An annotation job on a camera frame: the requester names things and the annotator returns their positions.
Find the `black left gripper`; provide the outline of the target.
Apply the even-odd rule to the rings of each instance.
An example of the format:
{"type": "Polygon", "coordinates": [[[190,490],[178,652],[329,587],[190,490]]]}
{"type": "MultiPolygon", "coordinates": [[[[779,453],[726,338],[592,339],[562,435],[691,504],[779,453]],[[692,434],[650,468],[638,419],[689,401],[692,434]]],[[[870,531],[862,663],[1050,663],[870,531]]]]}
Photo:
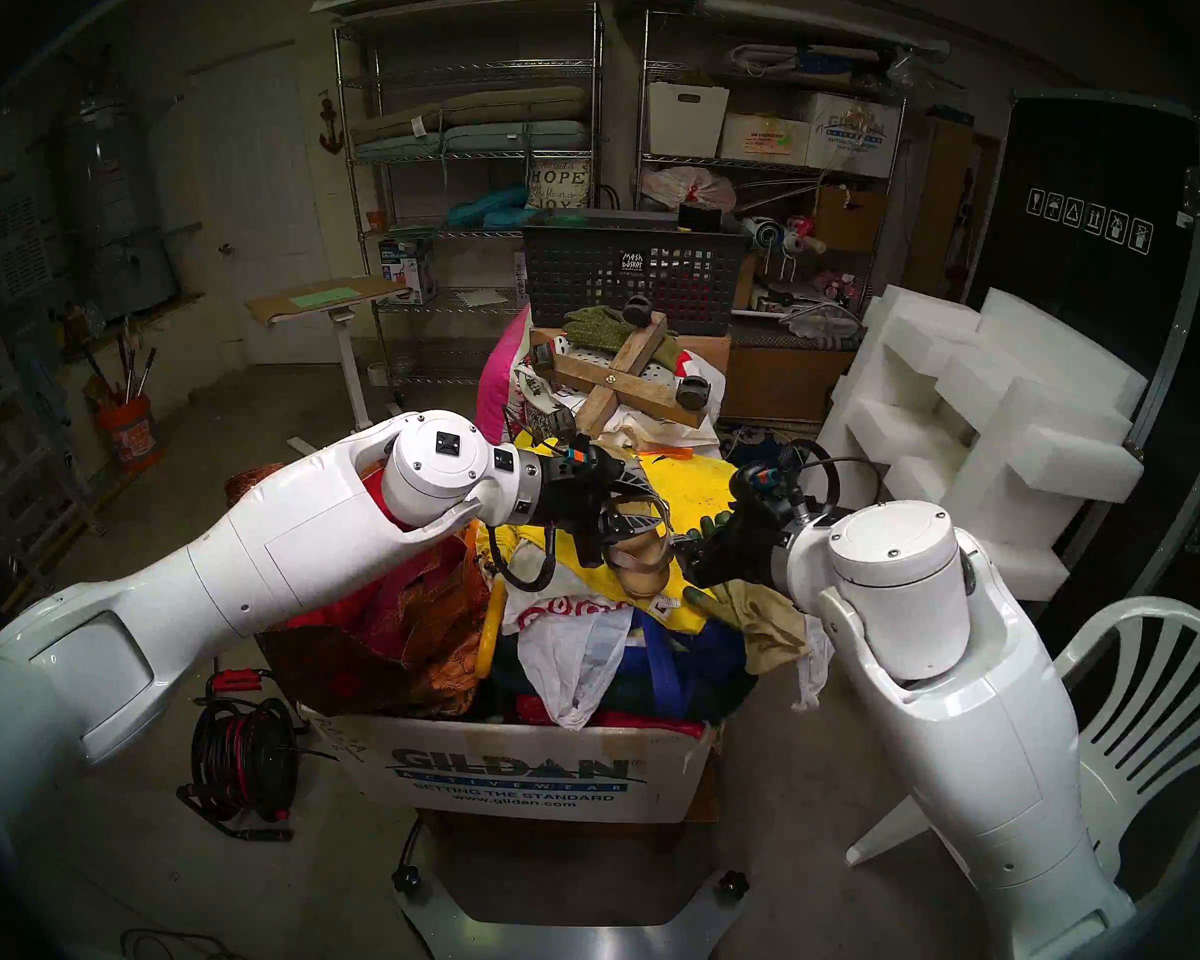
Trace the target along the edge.
{"type": "Polygon", "coordinates": [[[581,568],[602,566],[602,547],[641,540],[661,546],[671,506],[658,493],[638,460],[620,461],[596,446],[536,455],[534,526],[564,532],[574,540],[581,568]],[[614,490],[614,510],[605,510],[614,490]]]}

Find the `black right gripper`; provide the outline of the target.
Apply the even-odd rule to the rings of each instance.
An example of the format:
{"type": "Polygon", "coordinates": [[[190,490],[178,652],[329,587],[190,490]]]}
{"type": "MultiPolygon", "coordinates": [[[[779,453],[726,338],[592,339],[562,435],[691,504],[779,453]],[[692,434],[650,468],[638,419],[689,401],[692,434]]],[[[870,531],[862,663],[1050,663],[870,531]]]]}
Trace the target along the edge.
{"type": "Polygon", "coordinates": [[[708,589],[730,581],[776,589],[774,552],[794,516],[782,468],[749,463],[728,479],[728,505],[703,514],[694,529],[694,557],[677,556],[689,586],[708,589]]]}

